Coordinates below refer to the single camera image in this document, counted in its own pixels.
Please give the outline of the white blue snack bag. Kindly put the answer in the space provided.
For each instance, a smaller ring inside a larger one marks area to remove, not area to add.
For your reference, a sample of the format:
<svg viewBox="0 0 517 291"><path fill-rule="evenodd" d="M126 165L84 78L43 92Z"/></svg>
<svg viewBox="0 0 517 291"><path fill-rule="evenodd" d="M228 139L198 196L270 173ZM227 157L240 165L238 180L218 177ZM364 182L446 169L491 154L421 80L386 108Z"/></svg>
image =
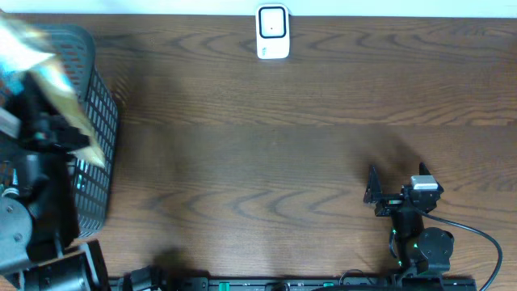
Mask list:
<svg viewBox="0 0 517 291"><path fill-rule="evenodd" d="M23 79L32 77L32 87L40 90L44 100L65 118L67 123L88 137L88 144L71 152L98 167L106 166L106 158L92 123L79 103L65 67L43 30L1 13L1 84L12 94L27 93Z"/></svg>

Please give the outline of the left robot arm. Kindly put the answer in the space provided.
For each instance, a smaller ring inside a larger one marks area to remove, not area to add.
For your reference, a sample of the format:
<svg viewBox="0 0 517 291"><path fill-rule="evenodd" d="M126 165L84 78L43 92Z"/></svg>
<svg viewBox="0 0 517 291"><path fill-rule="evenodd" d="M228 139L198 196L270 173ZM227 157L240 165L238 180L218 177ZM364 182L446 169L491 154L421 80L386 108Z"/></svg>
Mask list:
<svg viewBox="0 0 517 291"><path fill-rule="evenodd" d="M99 242L79 235L68 162L90 138L50 102L34 74L5 109L21 120L18 185L1 195L1 274L18 290L165 290L161 269L109 278Z"/></svg>

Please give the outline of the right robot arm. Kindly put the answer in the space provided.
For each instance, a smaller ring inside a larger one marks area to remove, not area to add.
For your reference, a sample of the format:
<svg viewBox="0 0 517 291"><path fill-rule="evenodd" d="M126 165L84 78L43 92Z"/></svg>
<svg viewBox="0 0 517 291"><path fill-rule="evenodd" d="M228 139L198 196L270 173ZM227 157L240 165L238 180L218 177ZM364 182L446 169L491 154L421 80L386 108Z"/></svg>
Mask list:
<svg viewBox="0 0 517 291"><path fill-rule="evenodd" d="M419 164L419 174L410 177L399 193L384 194L380 176L370 167L364 203L374 204L378 217L390 217L389 239L392 256L399 261L398 279L441 276L450 270L453 235L437 227L425 227L423 217L437 207L443 187Z"/></svg>

